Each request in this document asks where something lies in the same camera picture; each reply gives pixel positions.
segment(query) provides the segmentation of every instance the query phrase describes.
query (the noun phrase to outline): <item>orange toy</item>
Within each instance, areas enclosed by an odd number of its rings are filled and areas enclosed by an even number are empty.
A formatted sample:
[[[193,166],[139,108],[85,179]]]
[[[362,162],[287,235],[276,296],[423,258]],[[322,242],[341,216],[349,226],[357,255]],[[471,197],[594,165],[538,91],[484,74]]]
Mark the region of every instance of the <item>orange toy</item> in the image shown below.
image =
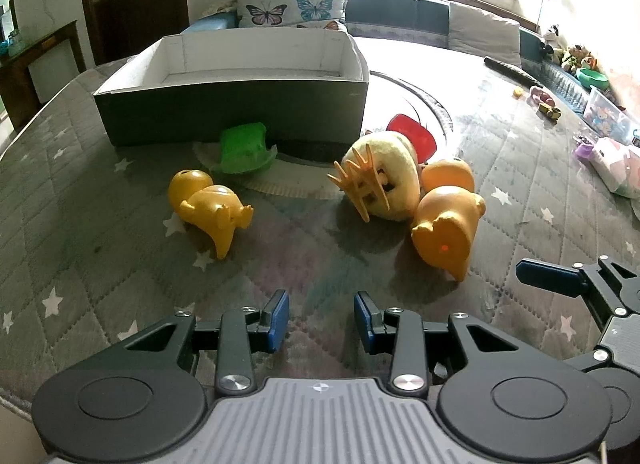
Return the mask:
[[[427,164],[418,176],[411,143],[396,132],[364,135],[335,162],[329,179],[369,215],[404,221],[412,218],[411,239],[420,257],[458,281],[466,277],[484,199],[474,193],[474,176],[461,159]],[[420,185],[425,196],[420,200]]]
[[[243,206],[235,193],[213,184],[212,178],[200,170],[176,173],[167,193],[180,218],[212,238],[219,260],[229,252],[236,228],[246,229],[254,216],[251,206]]]
[[[484,199],[473,193],[473,174],[460,159],[429,164],[420,179],[427,195],[415,212],[411,240],[427,264],[448,270],[462,282],[478,222],[486,209]]]

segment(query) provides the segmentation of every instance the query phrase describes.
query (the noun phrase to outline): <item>gray box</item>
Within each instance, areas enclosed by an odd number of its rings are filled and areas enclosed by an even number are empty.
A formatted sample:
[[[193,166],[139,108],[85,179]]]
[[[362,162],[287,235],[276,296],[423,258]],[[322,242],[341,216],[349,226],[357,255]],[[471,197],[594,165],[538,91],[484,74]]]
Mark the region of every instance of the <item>gray box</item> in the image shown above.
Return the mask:
[[[366,60],[344,32],[242,28],[165,36],[94,99],[115,146],[215,142],[256,121],[276,142],[351,144],[368,85]]]

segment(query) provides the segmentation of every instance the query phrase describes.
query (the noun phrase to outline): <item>green plastic toy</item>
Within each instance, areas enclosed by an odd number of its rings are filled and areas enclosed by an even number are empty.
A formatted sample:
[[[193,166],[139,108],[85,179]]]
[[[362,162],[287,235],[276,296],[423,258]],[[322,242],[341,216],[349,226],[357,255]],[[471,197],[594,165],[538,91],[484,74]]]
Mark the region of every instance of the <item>green plastic toy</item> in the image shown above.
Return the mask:
[[[578,69],[575,72],[575,76],[578,78],[578,81],[582,84],[582,86],[586,89],[596,87],[600,90],[606,90],[607,88],[609,88],[609,79],[604,74],[601,74],[595,70]]]
[[[224,130],[220,136],[222,173],[248,173],[266,168],[278,155],[275,145],[267,150],[264,137],[267,127],[262,123],[241,124]]]

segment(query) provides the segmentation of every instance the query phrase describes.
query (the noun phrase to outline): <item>wooden cabinet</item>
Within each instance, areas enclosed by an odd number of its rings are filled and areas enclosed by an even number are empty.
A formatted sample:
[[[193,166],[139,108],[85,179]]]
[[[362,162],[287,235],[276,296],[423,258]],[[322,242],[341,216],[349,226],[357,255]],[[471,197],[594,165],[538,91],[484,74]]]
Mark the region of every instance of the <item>wooden cabinet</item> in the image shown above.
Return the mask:
[[[42,108],[28,66],[65,40],[69,40],[79,72],[86,70],[76,21],[32,43],[20,54],[0,63],[0,98],[18,132]]]

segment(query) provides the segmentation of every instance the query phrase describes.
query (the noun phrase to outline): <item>plastic storage box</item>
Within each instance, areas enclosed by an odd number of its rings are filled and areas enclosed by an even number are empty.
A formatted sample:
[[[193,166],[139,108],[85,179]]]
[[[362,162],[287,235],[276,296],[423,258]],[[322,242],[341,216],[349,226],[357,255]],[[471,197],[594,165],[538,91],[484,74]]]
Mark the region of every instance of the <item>plastic storage box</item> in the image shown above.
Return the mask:
[[[591,95],[584,109],[584,121],[600,137],[610,137],[622,144],[631,144],[635,130],[640,133],[640,123],[619,110],[596,87],[591,87]]]

